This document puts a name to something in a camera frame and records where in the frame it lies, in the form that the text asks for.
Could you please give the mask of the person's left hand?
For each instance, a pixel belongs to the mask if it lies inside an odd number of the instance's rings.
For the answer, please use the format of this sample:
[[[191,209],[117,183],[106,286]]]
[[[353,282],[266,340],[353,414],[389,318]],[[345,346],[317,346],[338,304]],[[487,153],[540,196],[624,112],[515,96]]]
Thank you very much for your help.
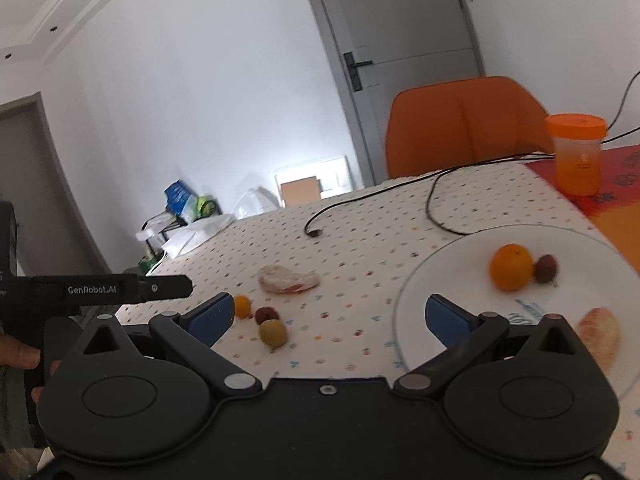
[[[9,400],[17,399],[12,391],[21,385],[14,378],[14,370],[34,370],[40,363],[41,351],[23,344],[10,335],[1,336],[1,406],[6,408]]]

